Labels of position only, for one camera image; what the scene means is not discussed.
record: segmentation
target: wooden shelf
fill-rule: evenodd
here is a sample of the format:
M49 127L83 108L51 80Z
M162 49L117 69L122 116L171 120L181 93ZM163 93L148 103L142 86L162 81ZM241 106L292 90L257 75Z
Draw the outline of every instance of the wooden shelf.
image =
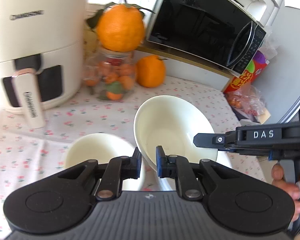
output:
M219 74L221 76L227 77L227 78L233 78L234 76L230 73L230 71L226 68L220 67L217 64L214 64L208 60L205 60L203 58L191 55L189 53L169 48L160 44L156 44L149 41L144 41L143 44L141 44L137 50L148 52L152 54L159 55L161 57L167 57L171 59L175 59L184 63L188 63L190 65L194 65L203 69L206 69L208 71L214 72L216 74Z

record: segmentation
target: red packaging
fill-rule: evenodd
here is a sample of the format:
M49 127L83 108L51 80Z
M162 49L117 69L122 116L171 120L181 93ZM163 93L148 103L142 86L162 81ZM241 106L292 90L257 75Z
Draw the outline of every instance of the red packaging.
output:
M265 56L260 51L257 51L241 76L232 78L230 84L224 90L224 93L236 91L243 84L254 81L268 64L269 61L265 58Z

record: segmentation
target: jar lid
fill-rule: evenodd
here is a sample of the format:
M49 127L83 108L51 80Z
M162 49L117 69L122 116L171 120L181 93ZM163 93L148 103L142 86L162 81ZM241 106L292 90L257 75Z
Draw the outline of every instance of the jar lid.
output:
M112 50L106 49L104 47L100 47L100 52L109 58L123 58L123 57L127 57L131 54L131 51L118 52L118 51L112 51Z

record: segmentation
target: floral tablecloth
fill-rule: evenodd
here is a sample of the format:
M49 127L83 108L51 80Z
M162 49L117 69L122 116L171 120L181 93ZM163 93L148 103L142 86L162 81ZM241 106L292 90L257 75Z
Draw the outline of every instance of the floral tablecloth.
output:
M167 77L154 89L135 86L132 95L120 102L102 102L89 95L85 87L68 102L45 111L45 128L31 130L22 115L0 107L0 237L9 232L2 206L15 189L54 174L64 167L70 143L80 136L105 132L117 135L133 146L133 120L139 106L157 95L183 98L202 111L216 133L239 126L223 94L201 84ZM253 156L229 154L234 169L264 180ZM147 167L144 190L156 190L154 172Z

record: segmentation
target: hand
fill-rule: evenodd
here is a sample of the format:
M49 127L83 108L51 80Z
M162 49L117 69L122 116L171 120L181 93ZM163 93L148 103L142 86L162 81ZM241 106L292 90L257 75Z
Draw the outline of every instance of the hand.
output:
M271 176L274 179L272 181L272 185L283 189L293 199L295 204L295 212L292 221L297 220L300 214L300 201L298 201L298 199L300 198L300 189L296 185L287 183L283 180L284 172L283 168L279 164L276 164L272 167Z

